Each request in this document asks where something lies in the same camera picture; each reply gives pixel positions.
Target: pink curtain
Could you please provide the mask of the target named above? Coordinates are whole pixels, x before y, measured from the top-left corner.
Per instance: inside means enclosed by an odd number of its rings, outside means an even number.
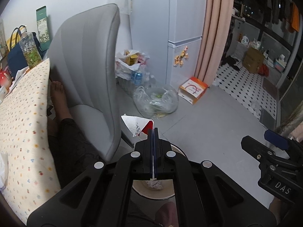
[[[203,35],[194,76],[211,85],[228,36],[234,0],[207,0]]]

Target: refrigerator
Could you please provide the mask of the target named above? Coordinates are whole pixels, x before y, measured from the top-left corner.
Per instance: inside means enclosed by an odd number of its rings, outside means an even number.
[[[194,75],[199,55],[206,0],[132,0],[133,49],[145,53],[151,75],[178,90]],[[175,57],[188,48],[183,66]]]

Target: bag handle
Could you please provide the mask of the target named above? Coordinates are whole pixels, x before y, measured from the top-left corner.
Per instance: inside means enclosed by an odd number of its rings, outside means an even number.
[[[20,29],[19,29],[18,27],[16,27],[16,28],[13,30],[13,33],[12,33],[12,35],[11,35],[11,39],[10,39],[10,41],[9,41],[9,50],[10,50],[10,51],[12,50],[12,39],[13,39],[13,34],[14,34],[15,30],[17,30],[17,33],[19,34],[20,37],[22,36]]]
[[[25,28],[25,31],[27,32],[26,27],[25,27],[25,26],[22,26],[22,25],[19,26],[19,28],[18,28],[18,29],[20,30],[20,32],[21,32],[21,29],[20,29],[21,27],[24,27],[24,28]],[[18,37],[17,37],[17,35],[16,35],[16,38],[15,38],[15,45],[17,44],[17,38],[18,38]]]

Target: tablecloth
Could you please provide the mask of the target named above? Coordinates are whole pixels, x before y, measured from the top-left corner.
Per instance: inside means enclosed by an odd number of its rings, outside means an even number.
[[[0,104],[0,151],[8,154],[2,194],[26,224],[60,190],[47,137],[49,59],[31,69]]]

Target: gray chair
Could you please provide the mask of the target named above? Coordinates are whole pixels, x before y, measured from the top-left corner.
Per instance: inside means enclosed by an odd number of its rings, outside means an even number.
[[[114,73],[119,24],[115,4],[87,10],[60,26],[48,50],[51,80],[63,83],[75,122],[106,162],[121,138]]]

